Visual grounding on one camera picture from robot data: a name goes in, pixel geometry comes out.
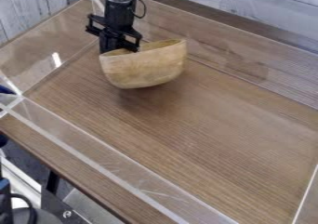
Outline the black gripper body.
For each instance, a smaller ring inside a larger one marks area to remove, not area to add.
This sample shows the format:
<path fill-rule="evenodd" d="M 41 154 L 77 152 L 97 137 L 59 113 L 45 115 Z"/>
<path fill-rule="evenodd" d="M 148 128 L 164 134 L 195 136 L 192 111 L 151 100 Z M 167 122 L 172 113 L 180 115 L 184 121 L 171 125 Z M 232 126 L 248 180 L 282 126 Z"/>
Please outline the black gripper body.
<path fill-rule="evenodd" d="M 140 47 L 140 40 L 143 36 L 133 29 L 133 27 L 128 26 L 124 29 L 115 29 L 105 24 L 104 18 L 97 15 L 88 15 L 88 24 L 85 26 L 85 32 L 95 35 L 97 38 L 100 36 L 115 37 L 117 39 L 117 49 L 124 48 L 123 46 L 125 44 L 132 44 Z"/>

